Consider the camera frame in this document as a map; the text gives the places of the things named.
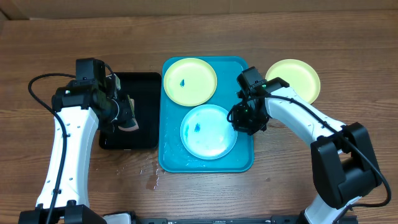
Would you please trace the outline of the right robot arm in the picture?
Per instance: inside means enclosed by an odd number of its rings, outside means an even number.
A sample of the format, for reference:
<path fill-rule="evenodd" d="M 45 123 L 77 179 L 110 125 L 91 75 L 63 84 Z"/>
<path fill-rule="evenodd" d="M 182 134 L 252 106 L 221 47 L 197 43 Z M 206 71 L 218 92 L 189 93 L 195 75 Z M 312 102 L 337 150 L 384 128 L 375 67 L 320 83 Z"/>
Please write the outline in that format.
<path fill-rule="evenodd" d="M 348 210 L 362 207 L 359 199 L 386 180 L 381 174 L 367 129 L 360 123 L 337 121 L 305 102 L 281 78 L 239 75 L 241 87 L 228 121 L 239 132 L 252 135 L 266 130 L 273 118 L 309 145 L 317 197 L 296 223 L 357 223 Z"/>

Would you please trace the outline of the light blue plate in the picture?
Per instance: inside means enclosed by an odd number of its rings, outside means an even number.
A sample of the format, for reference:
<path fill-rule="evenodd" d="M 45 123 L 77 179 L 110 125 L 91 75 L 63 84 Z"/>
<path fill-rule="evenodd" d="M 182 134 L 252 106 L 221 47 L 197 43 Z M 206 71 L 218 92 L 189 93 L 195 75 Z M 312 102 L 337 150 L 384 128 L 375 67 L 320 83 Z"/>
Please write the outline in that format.
<path fill-rule="evenodd" d="M 217 105 L 200 105 L 190 110 L 182 120 L 180 138 L 185 149 L 193 156 L 214 160 L 227 155 L 238 138 L 228 112 Z"/>

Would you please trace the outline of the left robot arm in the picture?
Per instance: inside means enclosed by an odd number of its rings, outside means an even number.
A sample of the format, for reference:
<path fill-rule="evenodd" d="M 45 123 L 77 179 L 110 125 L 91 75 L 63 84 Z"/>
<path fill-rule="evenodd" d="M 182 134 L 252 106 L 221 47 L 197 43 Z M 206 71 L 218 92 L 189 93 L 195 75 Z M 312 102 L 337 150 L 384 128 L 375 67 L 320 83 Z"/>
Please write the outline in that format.
<path fill-rule="evenodd" d="M 19 223 L 135 223 L 133 212 L 101 216 L 90 209 L 88 171 L 98 129 L 113 132 L 134 108 L 118 78 L 72 80 L 52 97 L 55 133 L 46 182 L 33 210 Z"/>

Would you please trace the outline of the yellow-green plate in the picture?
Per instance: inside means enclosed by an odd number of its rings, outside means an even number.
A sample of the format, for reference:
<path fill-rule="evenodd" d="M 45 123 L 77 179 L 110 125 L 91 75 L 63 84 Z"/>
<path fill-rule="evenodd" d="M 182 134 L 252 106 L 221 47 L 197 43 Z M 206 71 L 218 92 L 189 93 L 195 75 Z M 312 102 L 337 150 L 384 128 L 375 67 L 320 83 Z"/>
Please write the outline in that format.
<path fill-rule="evenodd" d="M 266 73 L 266 80 L 281 78 L 307 103 L 312 104 L 320 94 L 318 73 L 307 63 L 296 59 L 284 59 L 273 64 Z"/>
<path fill-rule="evenodd" d="M 199 58 L 180 59 L 166 70 L 164 90 L 176 104 L 198 106 L 216 91 L 218 80 L 213 67 Z"/>

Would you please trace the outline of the dark wet sponge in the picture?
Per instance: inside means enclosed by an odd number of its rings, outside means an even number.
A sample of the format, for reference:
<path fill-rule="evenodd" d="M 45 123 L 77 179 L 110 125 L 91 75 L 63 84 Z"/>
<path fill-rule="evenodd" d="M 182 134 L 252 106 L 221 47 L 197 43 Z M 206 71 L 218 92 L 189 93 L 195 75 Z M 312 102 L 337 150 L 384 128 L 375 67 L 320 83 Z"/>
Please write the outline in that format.
<path fill-rule="evenodd" d="M 139 129 L 139 125 L 137 123 L 136 120 L 136 115 L 135 115 L 135 106 L 134 106 L 134 100 L 130 99 L 130 104 L 132 106 L 132 118 L 129 121 L 126 121 L 122 126 L 118 126 L 118 128 L 121 131 L 125 131 L 125 132 L 132 132 L 132 131 L 136 131 Z"/>

